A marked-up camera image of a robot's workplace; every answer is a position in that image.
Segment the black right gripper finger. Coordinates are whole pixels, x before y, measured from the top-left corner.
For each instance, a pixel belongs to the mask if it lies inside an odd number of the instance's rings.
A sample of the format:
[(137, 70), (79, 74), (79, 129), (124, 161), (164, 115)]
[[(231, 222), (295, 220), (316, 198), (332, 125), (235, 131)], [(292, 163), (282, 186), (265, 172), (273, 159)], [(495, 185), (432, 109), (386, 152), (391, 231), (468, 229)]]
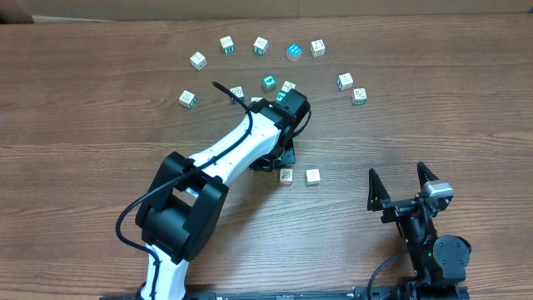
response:
[(418, 162), (416, 167), (421, 190), (427, 190), (432, 182), (439, 181), (439, 178), (423, 162)]
[(380, 180), (376, 170), (369, 170), (369, 194), (367, 200), (368, 211), (380, 211), (386, 203), (391, 201), (391, 197)]

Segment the wooden block red side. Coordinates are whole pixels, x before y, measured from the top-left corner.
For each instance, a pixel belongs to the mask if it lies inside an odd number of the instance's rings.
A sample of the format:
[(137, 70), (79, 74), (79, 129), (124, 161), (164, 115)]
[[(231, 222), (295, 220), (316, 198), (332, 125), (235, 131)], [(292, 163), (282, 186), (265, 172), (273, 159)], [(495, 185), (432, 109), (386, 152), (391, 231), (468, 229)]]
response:
[(280, 170), (280, 184), (284, 187), (290, 187), (293, 182), (292, 174), (291, 168), (282, 168)]

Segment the wooden block turtle drawing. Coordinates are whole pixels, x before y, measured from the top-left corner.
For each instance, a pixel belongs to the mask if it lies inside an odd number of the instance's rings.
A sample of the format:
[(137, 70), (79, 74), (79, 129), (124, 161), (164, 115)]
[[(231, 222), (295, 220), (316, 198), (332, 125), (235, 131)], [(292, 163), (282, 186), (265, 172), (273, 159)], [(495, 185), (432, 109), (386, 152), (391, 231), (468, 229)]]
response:
[(320, 172), (317, 168), (306, 170), (306, 185), (316, 185), (321, 181)]

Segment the green top block number seven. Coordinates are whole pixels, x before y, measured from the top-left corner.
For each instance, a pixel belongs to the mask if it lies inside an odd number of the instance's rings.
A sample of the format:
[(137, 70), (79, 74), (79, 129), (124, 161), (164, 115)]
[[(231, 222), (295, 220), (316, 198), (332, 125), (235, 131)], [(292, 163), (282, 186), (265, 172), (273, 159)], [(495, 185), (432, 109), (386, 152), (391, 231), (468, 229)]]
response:
[(277, 100), (278, 102), (280, 102), (285, 96), (286, 96), (286, 93), (283, 92), (283, 91), (280, 91), (280, 92), (277, 94), (277, 96), (276, 96), (276, 100)]

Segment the wooden block green R side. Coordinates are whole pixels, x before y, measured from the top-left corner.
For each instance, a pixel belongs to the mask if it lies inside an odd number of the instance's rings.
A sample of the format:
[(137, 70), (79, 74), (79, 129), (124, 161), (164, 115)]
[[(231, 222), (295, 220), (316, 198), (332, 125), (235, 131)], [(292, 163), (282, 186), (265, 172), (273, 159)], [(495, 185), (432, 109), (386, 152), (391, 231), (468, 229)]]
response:
[(365, 88), (354, 88), (352, 91), (352, 102), (354, 105), (363, 105), (367, 101)]

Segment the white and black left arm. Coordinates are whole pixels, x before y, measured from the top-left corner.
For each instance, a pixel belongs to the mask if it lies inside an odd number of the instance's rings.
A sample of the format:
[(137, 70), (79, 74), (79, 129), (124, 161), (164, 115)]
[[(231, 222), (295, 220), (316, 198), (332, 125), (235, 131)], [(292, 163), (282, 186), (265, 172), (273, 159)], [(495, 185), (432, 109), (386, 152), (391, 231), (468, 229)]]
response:
[(138, 299), (182, 299), (188, 264), (211, 238), (231, 183), (246, 169), (270, 172), (296, 161), (292, 139), (311, 117), (306, 96), (292, 89), (245, 107), (241, 123), (208, 149), (168, 155), (135, 223), (149, 255)]

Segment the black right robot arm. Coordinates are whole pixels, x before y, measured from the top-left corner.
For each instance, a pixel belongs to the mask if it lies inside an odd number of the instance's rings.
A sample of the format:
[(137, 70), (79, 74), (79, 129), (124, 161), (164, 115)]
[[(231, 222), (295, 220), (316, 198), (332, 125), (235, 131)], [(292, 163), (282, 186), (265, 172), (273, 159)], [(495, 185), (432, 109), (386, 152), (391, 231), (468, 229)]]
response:
[[(423, 163), (417, 163), (421, 190), (412, 198), (391, 199), (375, 169), (369, 170), (367, 209), (382, 212), (383, 223), (395, 223), (406, 250), (387, 259), (371, 275), (365, 293), (368, 299), (468, 299), (466, 280), (471, 245), (462, 237), (438, 236), (432, 218), (446, 210), (453, 188)], [(409, 256), (413, 277), (402, 277), (395, 287), (374, 287), (377, 275), (403, 256)]]

